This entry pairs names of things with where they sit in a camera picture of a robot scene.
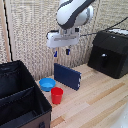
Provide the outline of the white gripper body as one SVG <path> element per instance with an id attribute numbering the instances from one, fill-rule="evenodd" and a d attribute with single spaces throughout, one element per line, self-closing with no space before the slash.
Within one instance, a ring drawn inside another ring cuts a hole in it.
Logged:
<path id="1" fill-rule="evenodd" d="M 59 31 L 50 31 L 47 33 L 47 46 L 57 48 L 75 45 L 79 42 L 79 33 L 61 34 Z"/>

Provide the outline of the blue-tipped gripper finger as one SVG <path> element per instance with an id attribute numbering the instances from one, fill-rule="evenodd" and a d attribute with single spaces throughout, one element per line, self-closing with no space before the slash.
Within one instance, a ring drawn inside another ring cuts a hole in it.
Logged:
<path id="1" fill-rule="evenodd" d="M 57 57 L 58 56 L 58 51 L 56 48 L 53 49 L 53 56 L 54 57 Z"/>
<path id="2" fill-rule="evenodd" d="M 67 49 L 66 49 L 66 55 L 70 55 L 70 50 L 71 48 L 70 47 L 68 47 Z"/>

